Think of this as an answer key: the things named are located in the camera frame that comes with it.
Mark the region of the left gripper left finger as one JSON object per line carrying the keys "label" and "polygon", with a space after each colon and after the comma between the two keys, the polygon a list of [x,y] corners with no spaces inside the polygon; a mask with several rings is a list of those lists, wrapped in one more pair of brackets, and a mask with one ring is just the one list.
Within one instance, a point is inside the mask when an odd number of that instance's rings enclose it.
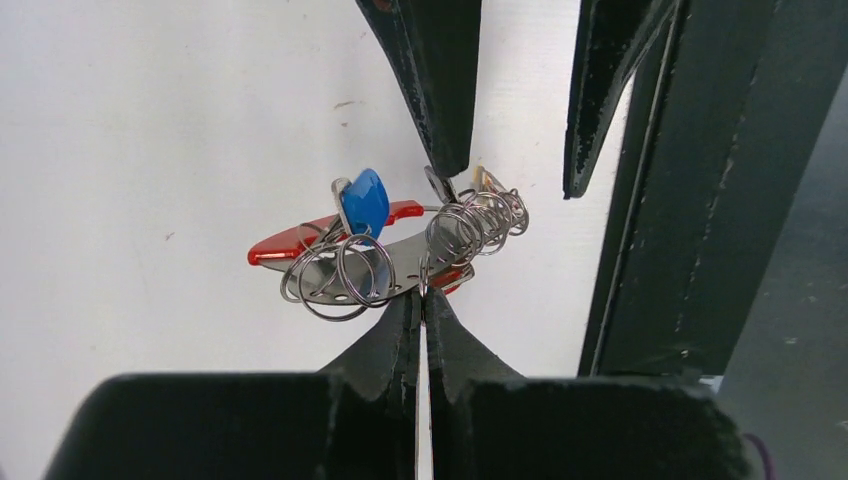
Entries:
{"label": "left gripper left finger", "polygon": [[414,479],[422,300],[391,299],[374,326],[321,369],[331,381],[325,479]]}

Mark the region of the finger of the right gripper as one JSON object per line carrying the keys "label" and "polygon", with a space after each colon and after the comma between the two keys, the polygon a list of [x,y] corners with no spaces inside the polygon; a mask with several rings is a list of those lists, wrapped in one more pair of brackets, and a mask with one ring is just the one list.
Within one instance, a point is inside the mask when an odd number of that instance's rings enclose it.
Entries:
{"label": "finger of the right gripper", "polygon": [[569,91],[563,193],[582,197],[624,87],[676,9],[670,0],[583,0]]}
{"label": "finger of the right gripper", "polygon": [[476,100],[480,0],[361,0],[436,174],[469,165]]}

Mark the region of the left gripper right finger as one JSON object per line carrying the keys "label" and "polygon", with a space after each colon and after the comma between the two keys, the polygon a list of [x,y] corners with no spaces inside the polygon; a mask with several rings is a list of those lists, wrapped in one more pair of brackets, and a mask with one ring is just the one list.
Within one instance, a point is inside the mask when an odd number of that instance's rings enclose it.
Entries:
{"label": "left gripper right finger", "polygon": [[477,384],[523,376],[466,329],[446,294],[430,289],[423,298],[433,474],[436,479],[472,479],[475,474],[473,408]]}

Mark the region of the key with red tag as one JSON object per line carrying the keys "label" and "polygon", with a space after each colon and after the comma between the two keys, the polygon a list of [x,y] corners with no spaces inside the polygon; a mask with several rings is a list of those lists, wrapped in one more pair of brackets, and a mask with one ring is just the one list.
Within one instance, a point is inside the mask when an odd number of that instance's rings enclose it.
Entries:
{"label": "key with red tag", "polygon": [[439,275],[433,276],[429,284],[432,288],[440,289],[445,295],[449,295],[474,276],[475,270],[471,264],[451,266]]}

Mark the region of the key organizer with red handle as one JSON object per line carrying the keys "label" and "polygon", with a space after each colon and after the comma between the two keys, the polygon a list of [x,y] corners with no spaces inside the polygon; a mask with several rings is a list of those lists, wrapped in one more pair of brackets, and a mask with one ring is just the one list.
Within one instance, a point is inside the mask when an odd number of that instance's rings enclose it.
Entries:
{"label": "key organizer with red handle", "polygon": [[424,173],[438,204],[389,199],[389,219],[377,239],[346,230],[340,194],[354,180],[338,178],[331,185],[334,214],[259,241],[247,252],[248,264],[281,273],[284,301],[324,321],[346,322],[406,292],[426,293],[433,276],[473,266],[527,231],[530,212],[519,191],[485,168],[477,168],[462,191],[431,166]]}

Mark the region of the blue key tag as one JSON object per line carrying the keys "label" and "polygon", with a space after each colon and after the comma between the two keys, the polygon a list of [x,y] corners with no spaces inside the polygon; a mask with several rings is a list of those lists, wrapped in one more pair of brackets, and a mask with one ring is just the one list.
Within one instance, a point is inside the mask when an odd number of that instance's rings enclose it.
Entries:
{"label": "blue key tag", "polygon": [[346,230],[377,239],[389,219],[390,201],[384,184],[373,169],[363,170],[340,194]]}

